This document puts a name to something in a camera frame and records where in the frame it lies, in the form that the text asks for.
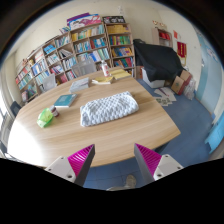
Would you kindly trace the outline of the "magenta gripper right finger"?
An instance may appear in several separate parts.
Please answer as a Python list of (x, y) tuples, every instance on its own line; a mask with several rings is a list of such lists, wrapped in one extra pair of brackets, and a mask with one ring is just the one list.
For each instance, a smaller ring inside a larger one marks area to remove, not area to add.
[(146, 184), (183, 169), (169, 154), (160, 155), (137, 143), (134, 144), (134, 155)]

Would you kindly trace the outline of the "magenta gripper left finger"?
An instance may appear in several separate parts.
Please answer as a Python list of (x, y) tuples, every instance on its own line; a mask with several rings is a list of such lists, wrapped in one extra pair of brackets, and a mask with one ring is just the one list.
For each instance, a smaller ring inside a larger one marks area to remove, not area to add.
[(46, 168), (46, 171), (83, 186), (94, 156), (95, 145), (91, 144), (68, 157), (58, 157)]

